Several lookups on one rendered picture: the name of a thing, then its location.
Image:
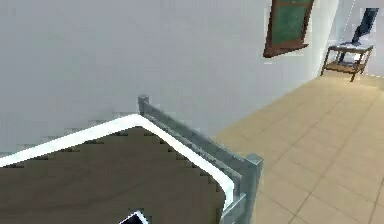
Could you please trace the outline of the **black flat item white rim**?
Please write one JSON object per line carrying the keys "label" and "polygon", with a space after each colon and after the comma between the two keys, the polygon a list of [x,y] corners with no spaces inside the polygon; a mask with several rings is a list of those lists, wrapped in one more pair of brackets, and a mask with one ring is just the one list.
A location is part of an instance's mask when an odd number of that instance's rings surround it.
{"label": "black flat item white rim", "polygon": [[137,210],[130,213],[127,217],[119,222],[119,224],[150,224],[144,214]]}

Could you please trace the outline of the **brown wooden television stand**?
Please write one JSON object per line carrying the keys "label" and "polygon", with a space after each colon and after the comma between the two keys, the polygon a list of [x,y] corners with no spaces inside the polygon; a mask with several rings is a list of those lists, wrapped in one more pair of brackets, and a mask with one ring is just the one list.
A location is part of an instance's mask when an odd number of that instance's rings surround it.
{"label": "brown wooden television stand", "polygon": [[344,43],[328,47],[320,75],[325,71],[350,74],[353,82],[358,73],[362,74],[374,49],[373,45]]}

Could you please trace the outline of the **black television set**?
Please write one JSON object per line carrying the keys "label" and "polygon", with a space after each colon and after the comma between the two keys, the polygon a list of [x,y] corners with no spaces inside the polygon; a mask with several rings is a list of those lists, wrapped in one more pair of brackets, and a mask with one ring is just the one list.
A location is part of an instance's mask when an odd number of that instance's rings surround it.
{"label": "black television set", "polygon": [[360,46],[361,45],[360,38],[371,32],[378,12],[379,12],[378,8],[366,8],[361,18],[360,24],[357,26],[357,28],[354,31],[353,37],[349,42],[342,42],[341,46],[347,46],[347,45]]}

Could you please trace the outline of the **brown bed with grey frame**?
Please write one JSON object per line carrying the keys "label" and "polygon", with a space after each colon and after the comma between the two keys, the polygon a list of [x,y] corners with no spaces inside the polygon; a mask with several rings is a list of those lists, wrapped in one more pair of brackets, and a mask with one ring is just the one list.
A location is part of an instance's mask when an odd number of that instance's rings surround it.
{"label": "brown bed with grey frame", "polygon": [[0,157],[0,224],[251,224],[262,157],[138,98],[136,114]]}

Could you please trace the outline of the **green framed wall picture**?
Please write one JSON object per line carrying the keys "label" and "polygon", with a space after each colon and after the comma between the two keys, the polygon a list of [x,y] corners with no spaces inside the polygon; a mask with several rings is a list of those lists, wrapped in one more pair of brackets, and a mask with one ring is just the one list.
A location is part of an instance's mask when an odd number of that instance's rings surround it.
{"label": "green framed wall picture", "polygon": [[264,58],[307,47],[304,42],[314,0],[272,0]]}

